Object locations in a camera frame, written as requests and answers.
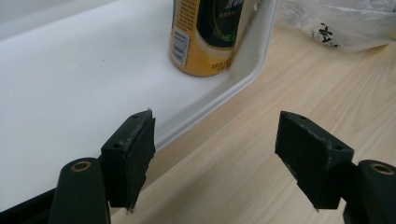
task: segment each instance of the white tray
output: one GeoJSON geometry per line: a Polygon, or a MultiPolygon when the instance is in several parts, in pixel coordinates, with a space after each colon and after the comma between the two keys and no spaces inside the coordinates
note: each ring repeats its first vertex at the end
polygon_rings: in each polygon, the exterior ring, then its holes
{"type": "Polygon", "coordinates": [[[276,2],[264,0],[231,68],[192,77],[168,58],[173,0],[0,1],[0,211],[56,187],[151,108],[161,149],[261,72],[276,2]]]}

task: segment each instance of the can label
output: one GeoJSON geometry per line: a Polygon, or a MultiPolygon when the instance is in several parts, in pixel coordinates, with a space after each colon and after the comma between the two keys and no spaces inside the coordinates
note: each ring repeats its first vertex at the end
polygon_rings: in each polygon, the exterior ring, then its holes
{"type": "Polygon", "coordinates": [[[173,63],[213,76],[231,62],[244,0],[175,0],[169,51],[173,63]]]}

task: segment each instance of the plastic bag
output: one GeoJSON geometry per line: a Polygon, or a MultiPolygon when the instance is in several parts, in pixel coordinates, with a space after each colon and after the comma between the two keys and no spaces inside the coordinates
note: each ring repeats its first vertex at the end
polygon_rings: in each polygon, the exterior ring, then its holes
{"type": "Polygon", "coordinates": [[[279,0],[276,21],[358,51],[396,41],[396,0],[279,0]]]}

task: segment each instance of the black clamp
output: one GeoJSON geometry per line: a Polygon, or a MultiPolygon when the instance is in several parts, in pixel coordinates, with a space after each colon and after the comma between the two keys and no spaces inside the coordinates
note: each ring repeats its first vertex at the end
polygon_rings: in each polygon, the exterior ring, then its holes
{"type": "Polygon", "coordinates": [[[110,223],[112,207],[134,208],[155,153],[151,110],[125,120],[102,146],[99,159],[62,169],[58,186],[0,214],[0,223],[110,223]]]}
{"type": "Polygon", "coordinates": [[[316,209],[346,201],[347,224],[396,223],[396,168],[381,161],[352,163],[354,150],[301,115],[282,111],[276,154],[316,209]]]}

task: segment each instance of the wood grain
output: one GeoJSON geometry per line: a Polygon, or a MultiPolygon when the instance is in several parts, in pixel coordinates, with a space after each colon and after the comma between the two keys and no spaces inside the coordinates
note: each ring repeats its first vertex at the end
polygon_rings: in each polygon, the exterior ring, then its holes
{"type": "Polygon", "coordinates": [[[275,26],[262,74],[158,152],[136,209],[113,223],[344,223],[317,212],[274,153],[279,112],[302,114],[396,165],[396,44],[344,53],[275,26]]]}

